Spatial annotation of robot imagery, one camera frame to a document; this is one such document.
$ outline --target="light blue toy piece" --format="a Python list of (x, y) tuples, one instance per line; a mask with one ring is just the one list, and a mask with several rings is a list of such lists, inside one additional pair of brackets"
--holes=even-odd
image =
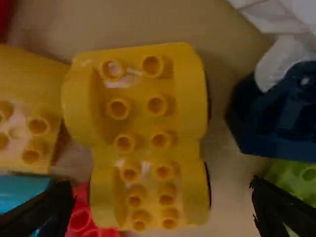
[(42, 176), (0, 175), (0, 214), (44, 192), (50, 181)]

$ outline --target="lime green duplo brick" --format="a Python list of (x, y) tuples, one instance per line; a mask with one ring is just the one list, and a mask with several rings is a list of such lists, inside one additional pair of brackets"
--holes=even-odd
[(316, 207), (316, 164), (275, 160), (265, 179)]

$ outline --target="black plastic piece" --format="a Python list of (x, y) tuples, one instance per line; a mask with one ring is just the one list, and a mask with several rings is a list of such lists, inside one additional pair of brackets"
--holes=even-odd
[(52, 184), (46, 191), (0, 216), (1, 237), (64, 237), (75, 205), (69, 181)]
[(250, 187), (261, 237), (289, 237), (285, 225), (299, 237), (316, 236), (315, 208), (258, 176)]
[(211, 181), (210, 181), (209, 171), (208, 171), (206, 162), (204, 162), (204, 166), (205, 166), (205, 173), (206, 173), (206, 180), (207, 180), (207, 187), (208, 187), (209, 208), (211, 208), (211, 206), (212, 206), (212, 189), (211, 189)]

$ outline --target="dark blue toy piece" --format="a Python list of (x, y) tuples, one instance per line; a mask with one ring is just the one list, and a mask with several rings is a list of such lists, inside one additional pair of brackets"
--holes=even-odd
[(236, 86), (226, 121), (242, 153), (316, 163), (316, 61), (295, 64), (267, 93), (252, 73)]

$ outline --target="beige floor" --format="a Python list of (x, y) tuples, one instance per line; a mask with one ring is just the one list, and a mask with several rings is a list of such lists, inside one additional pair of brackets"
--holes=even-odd
[[(19, 0), (10, 43), (67, 63), (88, 50), (186, 41), (210, 78), (213, 118), (203, 141), (211, 171), (209, 223), (191, 230), (144, 236), (257, 237), (248, 188), (268, 161), (240, 154), (223, 114), (236, 82), (253, 70), (269, 43), (224, 0)], [(62, 140), (57, 173), (87, 180), (87, 148)]]

